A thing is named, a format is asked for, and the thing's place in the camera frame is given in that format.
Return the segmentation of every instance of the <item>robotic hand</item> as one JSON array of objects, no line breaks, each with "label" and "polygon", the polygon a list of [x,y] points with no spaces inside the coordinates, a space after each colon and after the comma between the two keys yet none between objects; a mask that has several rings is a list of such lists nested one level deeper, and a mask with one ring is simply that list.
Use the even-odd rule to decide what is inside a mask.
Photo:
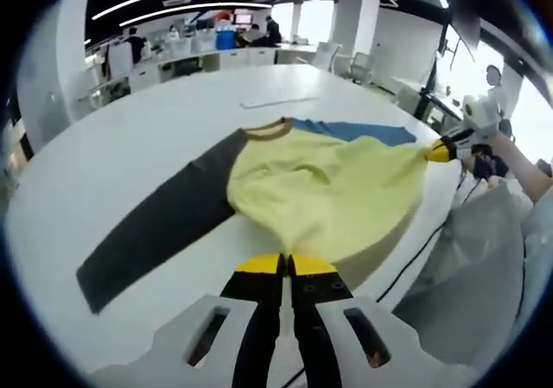
[{"label": "robotic hand", "polygon": [[444,136],[436,140],[427,159],[433,162],[449,162],[471,155],[471,148],[483,143],[499,131],[499,105],[494,98],[465,96],[463,99],[463,120]]}]

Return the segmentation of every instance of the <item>white cabinet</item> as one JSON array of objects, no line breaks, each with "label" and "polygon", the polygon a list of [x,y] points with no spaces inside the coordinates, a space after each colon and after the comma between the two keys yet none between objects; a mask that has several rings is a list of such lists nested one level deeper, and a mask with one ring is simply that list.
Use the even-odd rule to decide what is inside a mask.
[{"label": "white cabinet", "polygon": [[139,92],[162,82],[160,69],[156,64],[135,68],[129,74],[130,92]]},{"label": "white cabinet", "polygon": [[228,53],[219,53],[219,67],[221,70],[248,67],[250,56],[247,49],[232,50]]},{"label": "white cabinet", "polygon": [[275,64],[277,51],[274,48],[248,48],[250,54],[250,66],[272,66]]}]

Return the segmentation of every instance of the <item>blue bin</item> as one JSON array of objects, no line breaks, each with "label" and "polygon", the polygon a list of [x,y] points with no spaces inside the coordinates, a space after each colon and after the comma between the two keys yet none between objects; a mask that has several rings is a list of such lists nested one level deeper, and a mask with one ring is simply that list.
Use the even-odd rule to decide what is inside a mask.
[{"label": "blue bin", "polygon": [[215,42],[217,49],[233,49],[234,48],[234,31],[219,31],[217,32],[217,41]]}]

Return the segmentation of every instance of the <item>round table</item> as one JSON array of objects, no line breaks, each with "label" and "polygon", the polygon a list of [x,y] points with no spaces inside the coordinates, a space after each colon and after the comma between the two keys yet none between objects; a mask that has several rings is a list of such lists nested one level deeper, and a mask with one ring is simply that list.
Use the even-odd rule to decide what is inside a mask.
[{"label": "round table", "polygon": [[[242,106],[261,103],[272,105]],[[438,137],[384,96],[309,65],[287,65],[200,73],[153,86],[72,125],[33,158],[10,202],[10,253],[37,319],[78,370],[136,359],[160,326],[201,296],[218,295],[236,264],[278,248],[268,231],[233,216],[100,315],[89,310],[75,276],[105,235],[190,160],[238,127],[281,116],[404,126],[422,144]],[[460,171],[459,162],[429,163],[423,203],[409,228],[355,295],[378,298],[393,284],[382,304],[397,305],[439,234],[404,267],[446,219]]]}]

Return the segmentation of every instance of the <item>human arm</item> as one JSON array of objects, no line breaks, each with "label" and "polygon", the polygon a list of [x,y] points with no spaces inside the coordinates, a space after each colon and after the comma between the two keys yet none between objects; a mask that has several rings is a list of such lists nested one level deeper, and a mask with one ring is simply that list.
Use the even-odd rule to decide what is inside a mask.
[{"label": "human arm", "polygon": [[492,146],[495,155],[504,160],[533,203],[538,202],[553,187],[553,179],[533,165],[503,133],[490,136],[486,143]]}]

